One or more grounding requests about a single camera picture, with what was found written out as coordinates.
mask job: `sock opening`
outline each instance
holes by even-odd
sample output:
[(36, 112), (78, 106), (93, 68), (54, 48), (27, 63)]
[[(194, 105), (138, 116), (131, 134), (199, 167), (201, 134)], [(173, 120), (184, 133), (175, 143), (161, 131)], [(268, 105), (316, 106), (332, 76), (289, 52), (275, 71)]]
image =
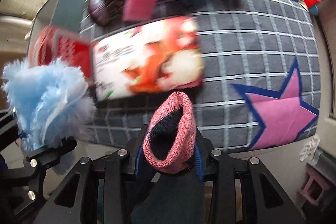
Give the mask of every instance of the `sock opening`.
[(183, 106), (162, 118), (149, 133), (150, 148), (158, 160), (165, 160), (171, 150), (179, 122), (183, 115)]

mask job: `table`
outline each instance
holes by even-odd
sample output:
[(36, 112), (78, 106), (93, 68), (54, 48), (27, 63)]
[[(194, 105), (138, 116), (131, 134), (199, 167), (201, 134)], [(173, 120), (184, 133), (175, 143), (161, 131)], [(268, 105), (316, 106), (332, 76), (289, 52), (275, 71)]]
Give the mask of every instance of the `table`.
[[(188, 0), (189, 10), (177, 0), (157, 5), (154, 19), (181, 13), (197, 18), (205, 62), (203, 86), (185, 92), (193, 102), (199, 130), (214, 147), (230, 153), (253, 149), (262, 125), (231, 84), (280, 90), (295, 57), (301, 75), (302, 100), (320, 107), (317, 44), (310, 15), (300, 1)], [(85, 9), (80, 35), (99, 41), (133, 26), (116, 20), (107, 28), (98, 27)], [(89, 125), (94, 131), (93, 142), (124, 147), (143, 124), (149, 123), (168, 95), (141, 95), (99, 103), (95, 120)], [(315, 131), (316, 121), (295, 141)]]

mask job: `pink sock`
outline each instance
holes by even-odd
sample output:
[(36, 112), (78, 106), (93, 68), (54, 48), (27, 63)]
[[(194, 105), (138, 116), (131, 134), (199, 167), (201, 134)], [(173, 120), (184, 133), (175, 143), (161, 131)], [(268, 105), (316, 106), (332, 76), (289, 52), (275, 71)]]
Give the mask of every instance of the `pink sock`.
[(155, 169), (176, 174), (192, 166), (195, 138), (193, 106), (185, 93), (174, 92), (154, 113), (143, 152)]
[(123, 21), (150, 20), (157, 0), (125, 0)]

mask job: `red package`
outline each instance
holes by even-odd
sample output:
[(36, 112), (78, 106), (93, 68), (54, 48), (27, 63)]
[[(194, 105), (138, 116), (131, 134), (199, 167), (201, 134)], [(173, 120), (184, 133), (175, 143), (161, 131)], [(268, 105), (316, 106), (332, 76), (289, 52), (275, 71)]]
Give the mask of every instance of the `red package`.
[(29, 63), (32, 67), (48, 65), (59, 57), (69, 66), (79, 66), (86, 80), (93, 82), (90, 40), (59, 27), (46, 26), (29, 45)]

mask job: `felt star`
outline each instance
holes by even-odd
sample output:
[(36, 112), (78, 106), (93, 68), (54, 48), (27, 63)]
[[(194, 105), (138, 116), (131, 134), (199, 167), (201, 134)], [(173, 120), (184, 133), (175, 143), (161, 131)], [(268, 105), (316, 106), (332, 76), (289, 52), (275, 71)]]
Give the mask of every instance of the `felt star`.
[(279, 91), (233, 84), (259, 123), (260, 130), (247, 149), (291, 143), (317, 119), (319, 111), (303, 101), (297, 59)]

